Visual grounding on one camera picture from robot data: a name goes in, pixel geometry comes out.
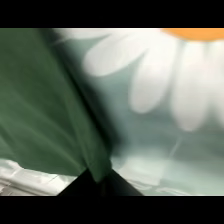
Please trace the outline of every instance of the green fabric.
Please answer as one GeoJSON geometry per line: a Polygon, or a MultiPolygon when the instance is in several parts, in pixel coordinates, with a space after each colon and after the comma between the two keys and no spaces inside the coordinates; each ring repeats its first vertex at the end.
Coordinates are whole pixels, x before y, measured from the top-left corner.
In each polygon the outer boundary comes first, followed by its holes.
{"type": "Polygon", "coordinates": [[[68,74],[38,29],[0,29],[0,158],[26,169],[96,181],[106,147],[68,74]]]}

